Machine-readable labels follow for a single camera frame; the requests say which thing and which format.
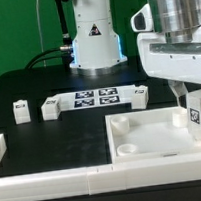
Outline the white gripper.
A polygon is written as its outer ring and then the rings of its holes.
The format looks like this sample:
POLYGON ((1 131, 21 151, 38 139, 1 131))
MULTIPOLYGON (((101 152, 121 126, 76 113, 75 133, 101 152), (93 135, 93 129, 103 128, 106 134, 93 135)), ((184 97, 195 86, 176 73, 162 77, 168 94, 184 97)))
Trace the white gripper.
POLYGON ((192 38, 191 43, 173 45, 159 33, 145 32, 137 36, 140 60, 146 74, 168 79, 177 105, 183 108, 187 106, 187 88, 183 82, 201 84, 201 27, 193 31, 192 38))

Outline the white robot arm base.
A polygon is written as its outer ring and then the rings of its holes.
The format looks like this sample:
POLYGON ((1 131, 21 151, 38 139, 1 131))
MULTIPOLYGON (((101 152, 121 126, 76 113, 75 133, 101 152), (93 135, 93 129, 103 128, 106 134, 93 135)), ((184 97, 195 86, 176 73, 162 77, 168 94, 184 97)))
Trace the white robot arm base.
POLYGON ((125 65, 119 35, 113 30, 110 0, 72 0, 76 37, 72 41, 73 73, 109 74, 125 65))

